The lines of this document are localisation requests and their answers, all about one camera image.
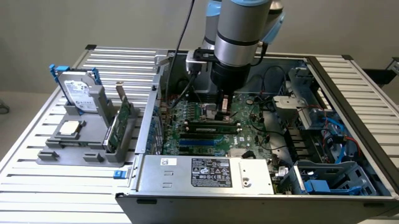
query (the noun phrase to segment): white wall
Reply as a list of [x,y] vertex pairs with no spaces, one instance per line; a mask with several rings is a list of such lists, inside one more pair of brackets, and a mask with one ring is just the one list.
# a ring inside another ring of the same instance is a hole
[[[284,0],[272,52],[349,54],[383,68],[399,56],[397,0]],[[197,0],[181,43],[201,43],[205,0]],[[73,64],[86,44],[176,46],[189,0],[0,0],[0,91],[50,92],[48,65]]]

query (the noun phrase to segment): white sticker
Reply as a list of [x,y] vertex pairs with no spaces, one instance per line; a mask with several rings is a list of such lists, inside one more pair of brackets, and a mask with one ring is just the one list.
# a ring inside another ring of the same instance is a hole
[[177,158],[161,158],[161,166],[176,166]]
[[88,95],[88,85],[84,82],[73,80],[66,80],[64,84],[74,106],[84,112],[96,112],[94,100]]

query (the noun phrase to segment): gray floor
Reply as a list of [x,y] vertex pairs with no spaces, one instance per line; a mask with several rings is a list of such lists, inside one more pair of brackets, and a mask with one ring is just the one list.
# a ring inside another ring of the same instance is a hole
[[29,92],[0,92],[0,99],[10,107],[8,114],[0,114],[0,158],[24,132],[49,94]]

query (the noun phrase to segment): robotic arm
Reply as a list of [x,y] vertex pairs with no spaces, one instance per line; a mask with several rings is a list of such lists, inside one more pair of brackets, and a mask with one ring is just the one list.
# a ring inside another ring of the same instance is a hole
[[228,115],[232,94],[245,84],[256,49],[261,46],[265,53],[283,19],[279,0],[209,1],[203,48],[189,54],[187,62],[212,63],[211,80],[217,88],[215,119]]

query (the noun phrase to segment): power supply label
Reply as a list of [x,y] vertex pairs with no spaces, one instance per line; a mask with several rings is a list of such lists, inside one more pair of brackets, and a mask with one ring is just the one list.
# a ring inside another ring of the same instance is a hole
[[228,159],[191,159],[193,187],[232,188]]

